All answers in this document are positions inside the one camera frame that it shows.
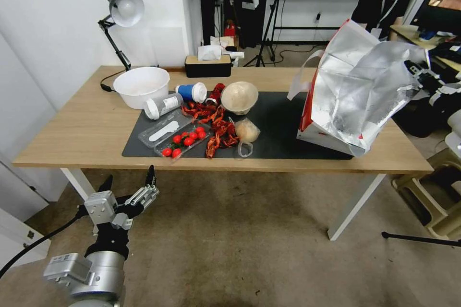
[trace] white bowl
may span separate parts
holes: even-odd
[[[144,102],[168,95],[170,75],[157,67],[139,67],[129,70],[114,81],[114,90],[133,109],[143,109]]]
[[[222,106],[236,114],[245,115],[258,100],[258,89],[248,82],[235,82],[224,88],[221,94]]]

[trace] lamp shade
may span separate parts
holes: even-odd
[[[135,25],[144,14],[143,0],[108,0],[110,16],[115,24],[129,27]]]

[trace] silver foil bag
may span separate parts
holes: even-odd
[[[312,104],[303,116],[349,146],[344,152],[358,156],[369,150],[386,121],[418,92],[419,83],[405,67],[406,60],[427,61],[427,52],[408,43],[379,42],[347,21],[325,49],[313,84],[301,85],[301,70],[293,79],[289,99],[307,88]],[[309,133],[303,136],[304,130],[300,128],[299,139],[318,143],[320,139],[310,140]]]

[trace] lanyard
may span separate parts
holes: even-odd
[[[391,5],[391,7],[389,7],[388,11],[381,17],[381,19],[379,20],[378,22],[378,25],[379,26],[381,24],[381,22],[383,21],[384,18],[386,18],[388,16],[388,14],[392,11],[392,9],[394,8],[395,4],[398,2],[399,0],[394,0],[393,4]],[[383,14],[383,11],[384,11],[384,3],[386,2],[386,0],[383,0],[383,3],[381,4],[381,14]]]

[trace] wooden table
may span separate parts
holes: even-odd
[[[428,41],[420,41],[418,39],[418,27],[415,25],[391,25],[390,29],[397,33],[399,37],[404,38],[406,41],[409,41],[427,50],[435,48],[440,43],[440,37],[433,37]],[[455,71],[461,72],[461,64],[457,62],[439,57],[435,57],[433,59],[435,61],[441,62],[444,66],[448,66]]]
[[[370,152],[351,160],[226,159],[181,158],[175,163],[161,157],[123,157],[121,155],[139,116],[116,93],[107,93],[99,81],[120,71],[120,66],[102,66],[70,99],[46,127],[16,158],[16,166],[59,167],[83,199],[94,193],[81,168],[270,171],[293,173],[364,173],[363,189],[357,190],[342,214],[328,231],[336,240],[346,225],[370,197],[386,174],[430,172],[432,167],[405,134],[391,120],[376,139]],[[212,89],[216,83],[245,80],[259,91],[288,91],[298,68],[233,68],[227,78],[188,79],[184,72],[170,72],[170,89],[176,85],[204,82]],[[312,78],[315,69],[304,69]]]

